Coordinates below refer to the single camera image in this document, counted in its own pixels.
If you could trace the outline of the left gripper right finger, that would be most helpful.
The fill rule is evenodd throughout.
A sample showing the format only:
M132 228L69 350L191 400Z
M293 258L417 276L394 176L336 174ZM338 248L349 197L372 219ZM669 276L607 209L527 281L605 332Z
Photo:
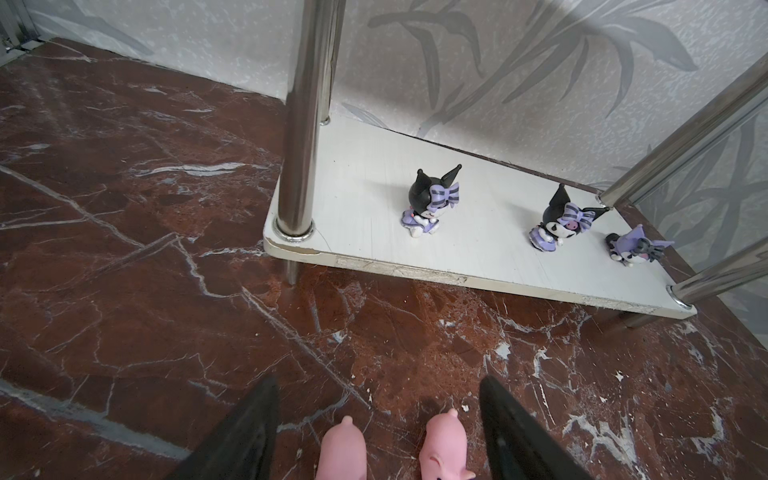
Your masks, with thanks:
M480 382L479 405L494 479L591 479L492 375Z

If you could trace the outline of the black purple figurine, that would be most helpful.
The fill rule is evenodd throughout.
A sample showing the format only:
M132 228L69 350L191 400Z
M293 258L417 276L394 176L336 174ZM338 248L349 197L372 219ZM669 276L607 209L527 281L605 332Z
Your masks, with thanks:
M594 222L608 211L608 207L580 208L571 201L565 185L560 184L541 222L529 231L528 239L535 249L553 253L566 239L589 231Z
M400 224L412 238L434 234L439 229L439 217L455 208L460 201L460 186L456 177L462 169L458 164L441 177L427 175L418 169L408 191L409 208L402 213Z

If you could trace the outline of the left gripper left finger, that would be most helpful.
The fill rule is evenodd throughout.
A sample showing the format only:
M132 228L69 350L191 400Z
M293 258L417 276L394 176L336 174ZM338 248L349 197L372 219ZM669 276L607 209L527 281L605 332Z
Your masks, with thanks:
M168 475L170 479L267 479L279 425L274 376L259 381L202 443Z

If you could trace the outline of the pink pig toy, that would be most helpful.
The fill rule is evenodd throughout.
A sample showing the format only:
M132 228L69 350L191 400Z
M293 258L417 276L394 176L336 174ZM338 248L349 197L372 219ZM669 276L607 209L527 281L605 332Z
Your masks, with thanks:
M365 480L367 449L362 431L345 415L324 435L315 478L317 480Z
M423 480L469 480L476 474L467 464L467 434L455 408L432 417L419 453Z

